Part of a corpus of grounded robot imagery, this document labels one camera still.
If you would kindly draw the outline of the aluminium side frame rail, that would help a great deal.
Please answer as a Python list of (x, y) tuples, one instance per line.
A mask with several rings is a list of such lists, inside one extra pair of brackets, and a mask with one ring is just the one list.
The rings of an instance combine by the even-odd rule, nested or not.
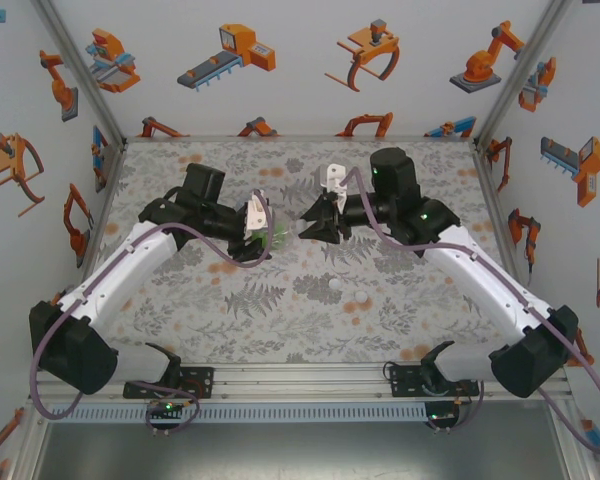
[(125, 161), (125, 151), (126, 145), (123, 145), (119, 150), (116, 151), (112, 159), (107, 186), (104, 189), (104, 204), (98, 221), (96, 222), (94, 233), (91, 236), (89, 247), (86, 252), (84, 264), (81, 270), (83, 280), (85, 280), (95, 268), (99, 246), (105, 233), (105, 227), (111, 212), (112, 203), (117, 191), (120, 174)]
[(484, 200), (489, 211), (490, 219), (494, 229), (496, 238), (500, 264), (502, 268), (522, 286), (526, 293), (530, 293), (530, 280), (527, 274), (521, 275), (516, 264), (516, 247), (510, 237), (507, 217), (503, 214), (503, 209), (496, 192), (496, 186), (491, 177), (488, 162), (483, 156), (483, 152), (473, 143), (472, 158), (477, 171), (477, 176), (480, 182)]

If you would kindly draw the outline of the green label plastic bottle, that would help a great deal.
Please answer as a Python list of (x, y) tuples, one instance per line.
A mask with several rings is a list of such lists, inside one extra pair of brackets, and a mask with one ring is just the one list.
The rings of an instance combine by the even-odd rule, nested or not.
[(290, 242), (291, 231), (287, 222), (274, 220), (265, 229), (265, 246), (272, 251), (284, 249)]

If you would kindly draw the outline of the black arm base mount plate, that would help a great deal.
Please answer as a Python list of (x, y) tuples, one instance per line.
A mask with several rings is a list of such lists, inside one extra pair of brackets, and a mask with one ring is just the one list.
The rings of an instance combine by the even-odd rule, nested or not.
[(449, 382), (441, 378), (429, 384), (422, 371), (423, 368), (419, 364), (389, 363), (384, 374), (388, 378), (392, 396), (395, 398), (473, 398), (480, 393), (479, 384), (475, 381)]
[(158, 399), (161, 397), (186, 398), (188, 394), (197, 399), (209, 399), (212, 395), (214, 385), (215, 369), (209, 366), (182, 367), (180, 378), (171, 391), (161, 391), (146, 386), (140, 386), (132, 382), (124, 384), (123, 397), (125, 399)]

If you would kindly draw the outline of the aluminium frame post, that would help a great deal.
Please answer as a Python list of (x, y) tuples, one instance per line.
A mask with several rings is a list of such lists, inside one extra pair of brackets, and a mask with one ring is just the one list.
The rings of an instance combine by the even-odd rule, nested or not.
[(49, 422), (31, 402), (25, 404), (21, 424), (10, 444), (6, 480), (34, 480)]
[(547, 46), (553, 33), (562, 22), (575, 0), (550, 0), (532, 31), (523, 52), (504, 83), (502, 91), (489, 111), (475, 141), (476, 148), (485, 150), (505, 118), (509, 108), (525, 84), (532, 68)]
[(78, 86), (94, 110), (98, 120), (109, 134), (108, 139), (120, 149), (126, 145), (126, 136), (106, 103), (101, 90), (92, 78), (70, 30), (56, 9), (53, 0), (29, 0), (50, 35), (65, 64), (73, 73)]
[(553, 410), (550, 410), (550, 414), (555, 430), (557, 449), (564, 464), (565, 479), (596, 480), (596, 476), (591, 476), (587, 450), (571, 434), (565, 423)]

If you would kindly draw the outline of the thin aluminium frame rail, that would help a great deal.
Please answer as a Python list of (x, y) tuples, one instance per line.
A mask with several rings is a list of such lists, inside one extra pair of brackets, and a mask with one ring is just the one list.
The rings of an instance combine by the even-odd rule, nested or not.
[(339, 143), (362, 143), (362, 142), (381, 142), (381, 143), (451, 143), (451, 144), (470, 144), (475, 143), (472, 137), (424, 137), (413, 135), (389, 135), (385, 137), (374, 137), (369, 135), (358, 135), (352, 137), (339, 137), (336, 135), (279, 135), (279, 136), (225, 136), (225, 135), (200, 135), (200, 136), (185, 136), (185, 137), (128, 137), (127, 145), (139, 144), (157, 144), (168, 143), (176, 145), (189, 145), (194, 143), (284, 143), (284, 142), (300, 142), (300, 143), (320, 143), (320, 142), (339, 142)]

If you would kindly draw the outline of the grey metal panel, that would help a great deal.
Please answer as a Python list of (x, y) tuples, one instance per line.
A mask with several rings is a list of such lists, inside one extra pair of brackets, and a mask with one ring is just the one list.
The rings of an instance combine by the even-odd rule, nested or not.
[(52, 426), (35, 480), (566, 480), (542, 421), (456, 434), (421, 424)]

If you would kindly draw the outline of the wide grooved aluminium frame rail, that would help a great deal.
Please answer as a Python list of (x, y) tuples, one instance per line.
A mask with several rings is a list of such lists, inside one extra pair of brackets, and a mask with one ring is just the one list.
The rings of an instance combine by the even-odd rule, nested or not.
[[(209, 402), (389, 401), (392, 389), (381, 363), (215, 364)], [(77, 394), (47, 372), (38, 374), (42, 400), (68, 402)], [(566, 373), (559, 371), (542, 387), (552, 399), (572, 398)], [(122, 400), (123, 384), (105, 386), (84, 401)], [(496, 382), (485, 381), (485, 400), (542, 400), (539, 393), (520, 399)]]

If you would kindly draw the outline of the floral fern pattern tablecloth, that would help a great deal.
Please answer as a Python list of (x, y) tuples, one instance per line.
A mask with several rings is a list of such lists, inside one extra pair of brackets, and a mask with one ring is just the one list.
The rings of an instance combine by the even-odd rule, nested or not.
[[(219, 197), (237, 208), (261, 189), (290, 217), (290, 242), (252, 269), (190, 241), (126, 301), (105, 338), (160, 345), (187, 363), (413, 361), (438, 344), (496, 341), (498, 329), (449, 276), (382, 242), (367, 227), (338, 245), (299, 238), (298, 218), (331, 163), (371, 175), (381, 142), (130, 145), (99, 246), (107, 259), (142, 209), (183, 183), (190, 163), (221, 170)], [(329, 287), (339, 279), (341, 288)], [(368, 294), (365, 303), (355, 293)]]

